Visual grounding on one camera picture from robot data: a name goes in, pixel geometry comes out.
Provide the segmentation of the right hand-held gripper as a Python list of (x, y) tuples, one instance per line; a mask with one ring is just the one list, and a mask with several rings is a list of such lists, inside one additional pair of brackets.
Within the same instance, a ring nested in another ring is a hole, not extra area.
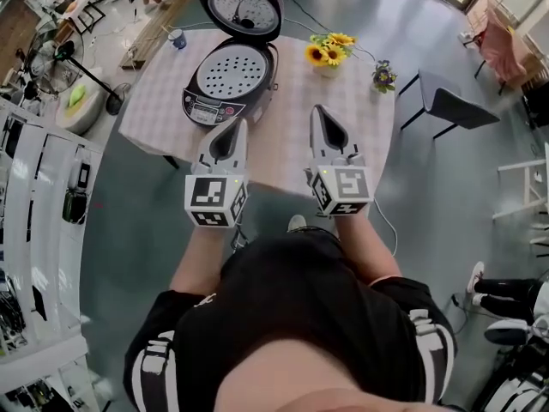
[(305, 176), (320, 214), (327, 217), (358, 214), (371, 202), (371, 170), (358, 145), (347, 144), (347, 131), (330, 110), (314, 105)]

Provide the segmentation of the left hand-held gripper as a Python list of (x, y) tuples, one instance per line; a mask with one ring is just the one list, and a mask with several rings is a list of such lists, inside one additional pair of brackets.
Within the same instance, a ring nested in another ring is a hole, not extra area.
[(202, 140), (185, 177), (184, 209), (197, 227), (235, 227), (248, 200), (248, 124), (234, 118)]

